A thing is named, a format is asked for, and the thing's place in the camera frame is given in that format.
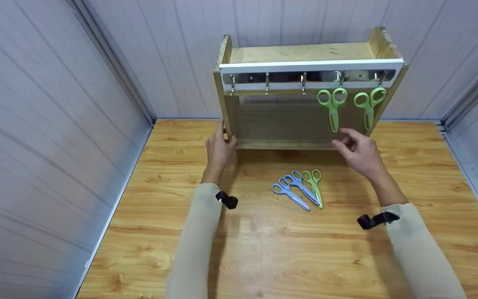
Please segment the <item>beige sleeve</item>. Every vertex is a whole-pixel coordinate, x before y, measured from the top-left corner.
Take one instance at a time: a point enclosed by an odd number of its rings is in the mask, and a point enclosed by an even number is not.
[[[416,299],[466,298],[444,253],[429,233],[418,209],[410,203],[381,208],[400,216],[387,224],[396,261]]]
[[[167,278],[166,299],[207,299],[207,273],[213,237],[222,204],[215,199],[219,187],[201,184],[180,234],[173,268]]]

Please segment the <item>wooden shelf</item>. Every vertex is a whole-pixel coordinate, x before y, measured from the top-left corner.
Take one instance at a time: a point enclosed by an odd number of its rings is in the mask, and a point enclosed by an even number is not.
[[[296,95],[296,103],[248,103],[240,104],[239,96],[264,95],[265,90],[224,91],[221,78],[222,64],[276,63],[307,61],[335,61],[360,59],[398,59],[403,57],[392,42],[384,27],[376,27],[366,42],[345,44],[271,46],[233,48],[232,39],[225,35],[220,45],[219,55],[214,68],[222,115],[228,134],[239,140],[237,148],[270,150],[331,150],[331,141],[342,136],[333,132],[328,110],[315,102],[305,103],[301,89],[271,90],[271,95]],[[374,119],[370,129],[364,127],[364,110],[353,103],[354,95],[366,88],[349,88],[344,104],[338,107],[339,127],[351,127],[369,136],[374,126],[389,104],[397,87],[403,80],[408,65],[403,63],[395,79],[388,86],[385,100],[374,108]],[[318,89],[307,89],[307,94],[315,95]]]
[[[363,111],[346,101],[339,108],[340,127],[366,133]],[[234,115],[237,148],[266,150],[332,150],[342,138],[329,124],[328,110],[318,103],[242,104]]]
[[[368,42],[349,42],[345,44],[234,48],[230,63],[376,58]]]

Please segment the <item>hand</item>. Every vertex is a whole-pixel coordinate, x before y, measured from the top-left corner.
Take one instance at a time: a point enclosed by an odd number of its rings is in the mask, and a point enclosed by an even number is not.
[[[207,139],[205,144],[207,148],[207,166],[200,183],[212,182],[215,185],[219,185],[222,172],[234,155],[237,138],[232,136],[229,140],[224,140],[224,121],[219,119],[217,130]]]
[[[353,170],[368,180],[388,174],[375,140],[346,127],[342,127],[340,131],[348,136],[344,137],[342,141],[333,140],[332,144]]]

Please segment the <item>black clip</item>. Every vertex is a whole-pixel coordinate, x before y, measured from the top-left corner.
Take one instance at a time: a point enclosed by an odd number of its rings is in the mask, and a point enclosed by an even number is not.
[[[367,214],[364,214],[357,218],[357,223],[361,226],[362,229],[368,230],[374,228],[382,223],[391,223],[392,221],[399,220],[400,216],[392,212],[381,212],[375,215],[372,219]]]
[[[228,196],[228,194],[226,194],[226,192],[224,191],[219,191],[219,193],[215,195],[215,198],[220,203],[224,204],[224,206],[226,206],[228,210],[233,210],[234,208],[237,208],[237,204],[239,203],[239,199],[237,199],[237,197]]]

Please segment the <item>wood grain tabletop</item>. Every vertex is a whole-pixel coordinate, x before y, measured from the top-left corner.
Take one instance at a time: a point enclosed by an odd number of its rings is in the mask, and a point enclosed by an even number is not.
[[[156,123],[78,298],[163,298],[215,120]],[[381,156],[457,273],[478,298],[478,202],[432,123],[379,123]],[[363,231],[379,205],[366,181],[333,151],[239,151],[222,189],[209,273],[212,299],[408,298],[384,226]],[[271,185],[319,169],[324,209],[306,212]]]

